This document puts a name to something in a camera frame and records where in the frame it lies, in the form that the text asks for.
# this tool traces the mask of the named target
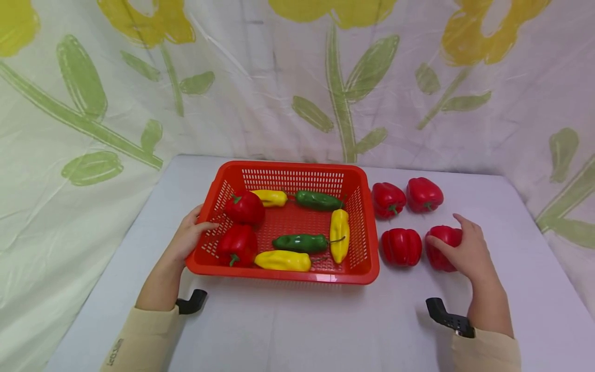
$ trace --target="green pepper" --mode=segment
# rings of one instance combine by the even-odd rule
[[[335,211],[345,206],[341,200],[321,192],[300,190],[295,198],[299,205],[317,211]]]
[[[283,235],[273,240],[273,247],[282,251],[317,254],[327,250],[330,242],[324,235]]]

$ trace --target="bell pepper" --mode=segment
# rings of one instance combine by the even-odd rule
[[[382,250],[389,264],[415,266],[421,258],[421,238],[415,230],[390,229],[382,234]]]
[[[334,211],[343,208],[343,201],[321,192],[300,190],[295,193],[296,203],[317,211]]]
[[[463,231],[450,226],[434,226],[426,234],[426,236],[428,235],[435,236],[444,243],[453,247],[459,246],[463,239]],[[456,268],[435,246],[427,244],[425,253],[428,256],[430,265],[432,265],[434,270],[446,271],[447,273],[456,271]]]
[[[312,261],[306,253],[268,251],[260,253],[254,263],[267,270],[310,271]]]
[[[372,204],[376,217],[391,219],[403,211],[407,198],[405,193],[392,183],[375,183],[372,186]]]
[[[442,190],[427,178],[412,178],[407,184],[407,202],[412,212],[432,212],[444,202],[444,195]]]
[[[233,225],[219,240],[216,253],[221,265],[249,267],[258,253],[256,234],[248,225]]]
[[[264,205],[247,190],[236,193],[225,204],[225,214],[235,223],[258,225],[264,221]]]
[[[283,191],[273,190],[252,190],[262,201],[265,208],[282,207],[287,202],[287,194]]]
[[[347,256],[349,249],[349,214],[344,210],[336,210],[331,215],[331,254],[333,260],[340,264]]]
[[[296,234],[283,235],[273,240],[273,247],[283,251],[292,251],[298,253],[317,254],[327,250],[328,245],[335,243],[335,241],[327,240],[327,238],[320,235],[310,234]]]

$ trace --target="black bracket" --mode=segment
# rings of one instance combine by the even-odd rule
[[[453,330],[457,331],[459,335],[468,339],[475,338],[475,329],[471,327],[469,319],[467,319],[467,317],[449,314],[446,312],[442,298],[428,298],[425,300],[425,304],[428,307],[430,318],[432,318],[436,323],[447,326],[448,328],[452,328]]]
[[[206,295],[206,291],[195,289],[189,300],[178,298],[176,305],[178,305],[178,308],[180,309],[180,315],[194,314],[202,309],[202,306],[206,301]]]

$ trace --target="fabric backdrop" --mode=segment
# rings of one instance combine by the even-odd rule
[[[595,315],[594,10],[0,0],[0,369],[43,368],[177,154],[503,174]]]

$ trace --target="plastic basket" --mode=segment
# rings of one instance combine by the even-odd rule
[[[307,273],[295,271],[236,268],[219,265],[215,255],[220,237],[232,226],[224,214],[225,203],[234,192],[247,189],[298,190],[324,192],[345,198],[349,213],[351,238],[347,257],[337,265],[330,251],[313,255],[328,257],[312,263]],[[328,238],[331,212],[300,207],[289,200],[284,207],[267,208],[264,223],[255,229],[259,252],[271,251],[271,241],[286,234],[324,234]],[[378,276],[378,237],[372,209],[368,179],[363,170],[352,165],[301,164],[265,161],[230,161],[221,166],[206,197],[198,222],[219,223],[216,230],[202,235],[196,249],[186,258],[186,265],[195,274],[229,277],[250,277],[304,282],[349,283],[367,285]]]

